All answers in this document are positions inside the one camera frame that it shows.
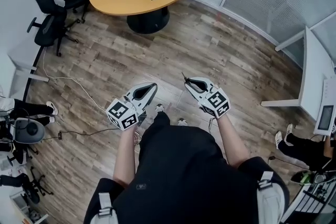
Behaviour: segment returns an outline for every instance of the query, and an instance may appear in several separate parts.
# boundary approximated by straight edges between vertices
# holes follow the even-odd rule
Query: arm
[[[323,155],[328,158],[332,158],[334,148],[330,145],[330,136],[327,136],[324,141]]]
[[[229,165],[238,168],[240,164],[250,159],[248,149],[240,139],[226,114],[217,119],[217,122],[227,161]]]
[[[135,177],[135,129],[136,125],[122,132],[115,161],[113,180],[123,187],[127,187]]]

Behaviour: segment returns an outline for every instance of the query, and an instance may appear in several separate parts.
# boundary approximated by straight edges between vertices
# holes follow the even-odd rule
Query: table pedestal base
[[[164,7],[153,12],[127,16],[128,26],[139,34],[152,34],[163,27],[169,21],[168,7]]]

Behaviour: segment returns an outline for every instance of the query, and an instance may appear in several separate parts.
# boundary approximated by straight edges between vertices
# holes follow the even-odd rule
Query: person
[[[164,107],[155,110],[140,142],[137,172],[134,125],[122,132],[113,178],[100,179],[84,224],[99,223],[96,214],[106,193],[116,213],[108,223],[259,223],[257,189],[265,171],[271,172],[270,182],[280,186],[288,206],[281,178],[261,157],[251,158],[226,114],[217,123],[227,161],[208,132],[187,126],[184,119],[170,125]]]
[[[289,157],[304,162],[313,172],[336,169],[336,158],[333,158],[334,141],[330,140],[330,136],[326,136],[325,139],[324,142],[315,142],[298,138],[293,135],[293,124],[288,125],[284,139],[280,131],[275,135],[277,149]]]
[[[48,101],[47,104],[31,104],[18,99],[0,97],[0,122],[5,121],[9,115],[11,120],[17,118],[29,118],[35,115],[45,115],[45,117],[34,119],[43,126],[55,122],[54,115],[58,114],[55,105]]]

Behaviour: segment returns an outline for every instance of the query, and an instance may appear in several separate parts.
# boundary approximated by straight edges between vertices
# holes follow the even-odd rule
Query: white sneaker
[[[156,108],[155,108],[155,111],[156,111],[157,113],[159,113],[159,112],[164,112],[164,106],[163,106],[162,104],[158,104],[158,105],[156,106]]]
[[[187,121],[184,118],[180,118],[179,121],[177,122],[178,126],[188,126]]]
[[[52,112],[52,115],[57,115],[58,114],[58,109],[55,107],[54,103],[48,101],[47,106],[51,107],[54,111]]]
[[[277,147],[277,150],[279,149],[278,145],[282,141],[282,133],[279,131],[275,135],[275,146]]]
[[[285,142],[288,146],[293,146],[292,143],[287,142],[287,136],[288,136],[289,134],[292,134],[292,133],[293,133],[293,124],[289,124],[289,125],[287,126],[287,132],[286,132],[286,136],[285,136],[285,139],[284,139],[284,142]]]

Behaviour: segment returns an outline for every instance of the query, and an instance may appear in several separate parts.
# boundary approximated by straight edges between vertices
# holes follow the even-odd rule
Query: foot
[[[49,123],[53,123],[53,122],[55,122],[55,118],[52,117],[52,116],[50,116],[50,117],[49,117]]]
[[[187,121],[184,118],[180,118],[179,121],[177,122],[178,126],[188,126]]]
[[[287,132],[286,132],[286,136],[285,136],[285,139],[284,139],[285,143],[286,143],[288,146],[293,146],[292,143],[287,142],[287,136],[288,136],[289,134],[291,134],[291,133],[293,133],[293,124],[289,124],[289,125],[287,126]]]
[[[275,145],[277,147],[277,150],[279,149],[278,145],[279,143],[282,141],[282,134],[281,132],[277,132],[277,134],[275,135]]]
[[[164,112],[164,106],[163,106],[162,104],[158,104],[158,105],[156,106],[156,108],[155,108],[155,111],[156,111],[157,113],[159,113],[159,112]]]
[[[52,112],[52,115],[57,115],[58,114],[58,109],[55,107],[54,103],[48,101],[47,102],[47,106],[49,106],[50,108],[52,108],[54,110]]]

